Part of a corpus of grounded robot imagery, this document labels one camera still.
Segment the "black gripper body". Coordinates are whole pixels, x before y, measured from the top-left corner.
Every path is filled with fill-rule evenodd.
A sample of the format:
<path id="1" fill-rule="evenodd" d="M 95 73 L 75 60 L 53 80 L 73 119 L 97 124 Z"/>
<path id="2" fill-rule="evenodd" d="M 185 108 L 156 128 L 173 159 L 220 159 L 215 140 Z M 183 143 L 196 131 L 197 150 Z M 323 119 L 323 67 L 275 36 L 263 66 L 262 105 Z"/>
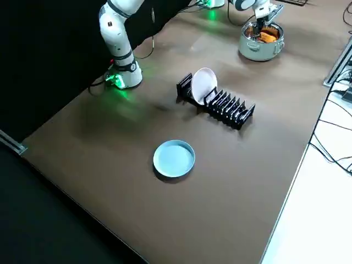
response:
<path id="1" fill-rule="evenodd" d="M 262 29 L 264 26 L 267 26 L 271 23 L 272 18 L 269 16 L 264 16 L 261 18 L 256 18 L 256 28 L 257 29 Z"/>

